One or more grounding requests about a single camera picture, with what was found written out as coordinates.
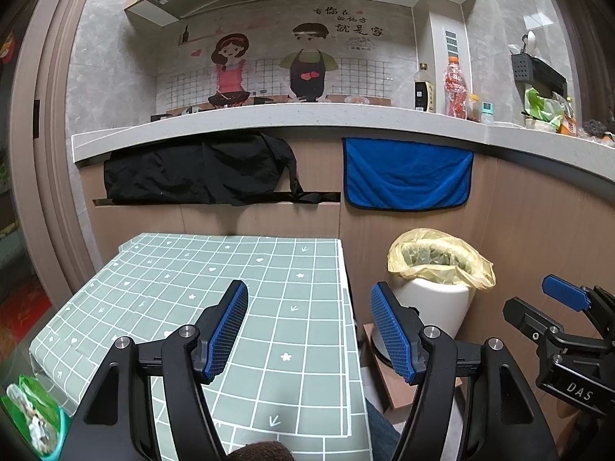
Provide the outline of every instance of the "green checkered tablecloth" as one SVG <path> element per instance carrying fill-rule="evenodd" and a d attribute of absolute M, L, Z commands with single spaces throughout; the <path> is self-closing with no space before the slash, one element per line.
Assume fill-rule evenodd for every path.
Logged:
<path fill-rule="evenodd" d="M 224 372 L 204 394 L 230 452 L 279 440 L 296 461 L 371 460 L 365 397 L 338 239 L 141 234 L 64 306 L 30 346 L 39 380 L 73 414 L 119 336 L 164 338 L 248 286 L 248 314 Z M 156 431 L 176 461 L 162 378 Z"/>

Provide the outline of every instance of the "blue gripper pad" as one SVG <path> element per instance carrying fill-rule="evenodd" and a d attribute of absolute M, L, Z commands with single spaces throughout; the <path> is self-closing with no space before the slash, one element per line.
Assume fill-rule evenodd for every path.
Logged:
<path fill-rule="evenodd" d="M 203 376 L 208 382 L 211 383 L 218 374 L 224 371 L 247 310 L 248 288 L 241 283 L 220 319 L 213 337 L 209 340 L 207 365 L 203 369 Z"/>
<path fill-rule="evenodd" d="M 585 292 L 555 275 L 542 280 L 542 292 L 577 312 L 587 310 L 590 302 Z"/>
<path fill-rule="evenodd" d="M 371 288 L 371 311 L 391 358 L 393 369 L 406 383 L 411 383 L 414 379 L 412 347 L 378 285 Z"/>

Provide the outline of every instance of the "cartoon man in black apron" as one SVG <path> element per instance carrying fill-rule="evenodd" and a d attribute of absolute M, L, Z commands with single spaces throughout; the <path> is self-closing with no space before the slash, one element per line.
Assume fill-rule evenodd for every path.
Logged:
<path fill-rule="evenodd" d="M 325 91 L 325 73 L 337 70 L 335 59 L 319 50 L 329 30 L 318 22 L 305 22 L 293 29 L 301 45 L 299 52 L 288 54 L 280 67 L 290 69 L 290 89 L 298 100 L 317 102 Z"/>

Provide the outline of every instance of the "small jar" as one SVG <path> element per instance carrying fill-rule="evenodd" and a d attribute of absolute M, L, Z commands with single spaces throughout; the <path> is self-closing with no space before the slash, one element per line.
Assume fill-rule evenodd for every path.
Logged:
<path fill-rule="evenodd" d="M 475 95 L 473 93 L 468 95 L 465 113 L 467 119 L 469 119 L 470 121 L 475 121 L 476 123 L 480 123 L 482 105 L 480 103 L 478 95 Z"/>
<path fill-rule="evenodd" d="M 493 104 L 491 104 L 490 102 L 483 102 L 482 103 L 482 114 L 481 114 L 481 121 L 484 124 L 493 124 L 495 122 L 495 118 L 493 116 Z"/>

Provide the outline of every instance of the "blue jeans leg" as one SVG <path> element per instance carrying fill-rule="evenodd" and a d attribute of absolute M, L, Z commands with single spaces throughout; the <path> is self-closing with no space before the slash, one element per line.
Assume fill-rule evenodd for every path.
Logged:
<path fill-rule="evenodd" d="M 401 436 L 393 425 L 366 400 L 370 422 L 371 452 L 374 461 L 390 461 Z"/>

